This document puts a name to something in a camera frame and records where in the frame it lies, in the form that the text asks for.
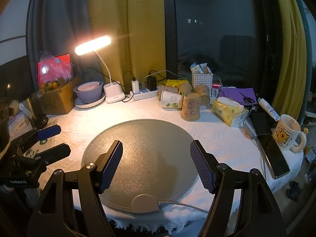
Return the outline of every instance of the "mug handle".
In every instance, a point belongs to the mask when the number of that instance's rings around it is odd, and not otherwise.
[[[294,152],[300,152],[306,145],[306,134],[300,131],[299,135],[301,136],[301,144],[298,146],[293,145],[291,147],[291,150]]]

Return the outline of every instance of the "yellow plastic bag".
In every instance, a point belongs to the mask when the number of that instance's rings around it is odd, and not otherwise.
[[[189,81],[186,79],[184,79],[184,80],[170,80],[170,79],[168,79],[168,80],[165,80],[163,82],[163,85],[168,86],[168,87],[178,87],[179,85],[181,85],[183,83],[190,84]]]
[[[228,125],[233,126],[244,120],[248,114],[247,109],[241,109],[213,100],[213,111]]]

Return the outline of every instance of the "round heating pad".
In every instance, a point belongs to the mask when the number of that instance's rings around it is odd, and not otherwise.
[[[82,166],[95,162],[113,141],[123,144],[123,156],[110,188],[100,195],[106,206],[133,212],[139,194],[158,202],[177,200],[191,187],[197,171],[190,156],[193,138],[172,123],[140,119],[127,121],[100,133],[86,148]]]

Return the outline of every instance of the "purple cloth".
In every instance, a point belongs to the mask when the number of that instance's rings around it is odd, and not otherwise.
[[[251,98],[254,102],[248,103],[244,100],[244,96]],[[221,88],[219,97],[231,98],[241,105],[258,105],[257,98],[253,88]]]

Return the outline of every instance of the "white plastic basket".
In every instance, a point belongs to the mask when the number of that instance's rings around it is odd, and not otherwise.
[[[209,71],[209,74],[193,74],[192,73],[192,85],[193,88],[198,85],[207,85],[210,89],[210,97],[212,96],[212,84],[213,84],[213,74]]]

